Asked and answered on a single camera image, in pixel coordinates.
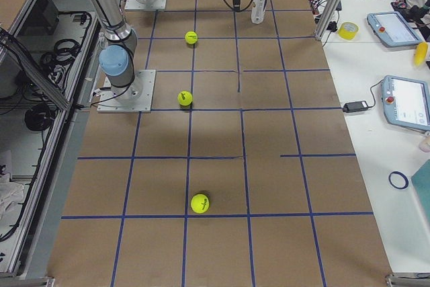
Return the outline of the clear tennis ball can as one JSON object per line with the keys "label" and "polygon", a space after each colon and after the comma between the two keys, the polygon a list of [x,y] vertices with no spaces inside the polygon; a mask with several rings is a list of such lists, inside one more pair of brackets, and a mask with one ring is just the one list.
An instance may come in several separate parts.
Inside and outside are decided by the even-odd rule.
{"label": "clear tennis ball can", "polygon": [[268,0],[253,0],[251,8],[251,22],[261,24],[264,20]]}

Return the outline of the small black power brick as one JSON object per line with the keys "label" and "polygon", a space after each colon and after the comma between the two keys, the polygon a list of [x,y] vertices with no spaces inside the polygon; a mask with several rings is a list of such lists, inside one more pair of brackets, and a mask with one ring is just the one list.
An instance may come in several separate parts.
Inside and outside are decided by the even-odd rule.
{"label": "small black power brick", "polygon": [[343,105],[342,110],[345,113],[363,112],[370,107],[366,101],[350,101]]}

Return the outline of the teach pendant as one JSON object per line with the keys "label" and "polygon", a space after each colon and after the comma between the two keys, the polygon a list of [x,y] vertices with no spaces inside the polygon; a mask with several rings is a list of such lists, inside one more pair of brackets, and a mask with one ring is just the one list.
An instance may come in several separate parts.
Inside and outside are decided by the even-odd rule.
{"label": "teach pendant", "polygon": [[369,13],[367,22],[386,47],[415,46],[422,41],[397,11]]}
{"label": "teach pendant", "polygon": [[382,107],[389,124],[429,132],[427,82],[386,75],[382,82]]}

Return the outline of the lower teach pendant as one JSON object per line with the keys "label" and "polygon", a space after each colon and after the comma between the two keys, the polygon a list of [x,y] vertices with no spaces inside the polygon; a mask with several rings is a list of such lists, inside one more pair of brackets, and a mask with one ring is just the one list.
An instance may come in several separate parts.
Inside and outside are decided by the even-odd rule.
{"label": "lower teach pendant", "polygon": [[429,132],[427,82],[386,75],[382,82],[382,107],[389,124]]}

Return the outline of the teal box corner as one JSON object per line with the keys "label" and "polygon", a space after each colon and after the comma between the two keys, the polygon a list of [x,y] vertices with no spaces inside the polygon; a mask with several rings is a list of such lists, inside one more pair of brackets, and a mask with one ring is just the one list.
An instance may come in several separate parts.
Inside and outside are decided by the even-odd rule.
{"label": "teal box corner", "polygon": [[420,205],[425,214],[425,218],[429,221],[430,208],[429,208],[429,194],[430,194],[430,170],[429,170],[430,160],[428,159],[421,167],[416,171],[416,173],[411,177],[413,187],[418,196]]}

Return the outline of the yellow banana toy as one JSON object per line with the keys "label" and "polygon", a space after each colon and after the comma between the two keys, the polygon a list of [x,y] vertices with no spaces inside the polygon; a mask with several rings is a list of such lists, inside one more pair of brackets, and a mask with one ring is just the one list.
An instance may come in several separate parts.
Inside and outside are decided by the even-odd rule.
{"label": "yellow banana toy", "polygon": [[425,62],[429,62],[429,43],[421,42],[415,49],[413,64],[414,66],[418,67]]}

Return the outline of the upper teach pendant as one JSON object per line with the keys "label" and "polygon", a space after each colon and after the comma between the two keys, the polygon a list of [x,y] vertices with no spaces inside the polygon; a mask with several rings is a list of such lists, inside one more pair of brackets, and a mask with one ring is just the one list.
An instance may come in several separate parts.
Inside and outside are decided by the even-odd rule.
{"label": "upper teach pendant", "polygon": [[415,46],[422,41],[397,11],[369,13],[367,22],[386,47]]}

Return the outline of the tennis ball right side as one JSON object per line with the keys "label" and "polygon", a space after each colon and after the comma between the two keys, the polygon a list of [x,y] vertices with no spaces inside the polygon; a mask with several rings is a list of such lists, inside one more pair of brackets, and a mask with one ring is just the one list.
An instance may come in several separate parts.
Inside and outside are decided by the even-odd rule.
{"label": "tennis ball right side", "polygon": [[210,207],[210,200],[206,194],[199,193],[191,199],[191,209],[196,214],[203,214],[208,211]]}

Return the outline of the yellow tape roll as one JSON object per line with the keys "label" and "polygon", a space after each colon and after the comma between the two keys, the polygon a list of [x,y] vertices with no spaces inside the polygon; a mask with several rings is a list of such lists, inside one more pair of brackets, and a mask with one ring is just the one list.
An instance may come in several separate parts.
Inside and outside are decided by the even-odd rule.
{"label": "yellow tape roll", "polygon": [[338,35],[345,40],[352,40],[359,32],[359,26],[353,22],[343,22],[338,30]]}

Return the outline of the tennis ball near gripper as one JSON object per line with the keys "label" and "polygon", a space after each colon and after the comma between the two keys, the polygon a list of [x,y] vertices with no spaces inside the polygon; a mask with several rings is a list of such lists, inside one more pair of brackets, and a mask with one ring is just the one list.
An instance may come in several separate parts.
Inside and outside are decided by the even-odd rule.
{"label": "tennis ball near gripper", "polygon": [[194,45],[198,41],[198,35],[195,31],[188,31],[185,33],[185,42],[189,45]]}

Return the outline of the aluminium frame cart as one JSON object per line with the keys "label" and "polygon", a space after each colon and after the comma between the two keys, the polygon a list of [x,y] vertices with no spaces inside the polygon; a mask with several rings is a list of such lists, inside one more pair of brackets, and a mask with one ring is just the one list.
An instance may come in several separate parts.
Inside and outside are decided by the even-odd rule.
{"label": "aluminium frame cart", "polygon": [[[20,190],[11,211],[1,216],[1,277],[19,276],[32,244],[36,216],[54,153],[98,21],[76,0],[48,0],[56,7],[50,30],[25,26],[37,0],[1,0],[1,182]],[[60,39],[80,48],[69,66],[49,79],[40,56]]]}

